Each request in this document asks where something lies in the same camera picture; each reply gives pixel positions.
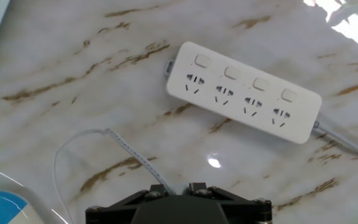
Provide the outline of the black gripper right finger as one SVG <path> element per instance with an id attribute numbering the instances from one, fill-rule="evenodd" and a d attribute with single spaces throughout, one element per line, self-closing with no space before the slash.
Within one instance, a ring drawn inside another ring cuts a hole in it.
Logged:
<path id="1" fill-rule="evenodd" d="M 216 202 L 218 214 L 228 223 L 272 224 L 270 200 L 247 200 L 219 187 L 207 187 L 205 183 L 190 183 L 190 195 Z"/>

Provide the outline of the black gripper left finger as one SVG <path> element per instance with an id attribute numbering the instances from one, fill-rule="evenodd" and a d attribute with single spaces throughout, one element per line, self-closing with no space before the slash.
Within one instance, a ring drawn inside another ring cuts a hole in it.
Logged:
<path id="1" fill-rule="evenodd" d="M 130 224 L 141 205 L 160 198 L 167 197 L 168 193 L 162 184 L 151 185 L 149 190 L 140 190 L 121 201 L 102 207 L 94 205 L 85 211 L 86 224 Z"/>

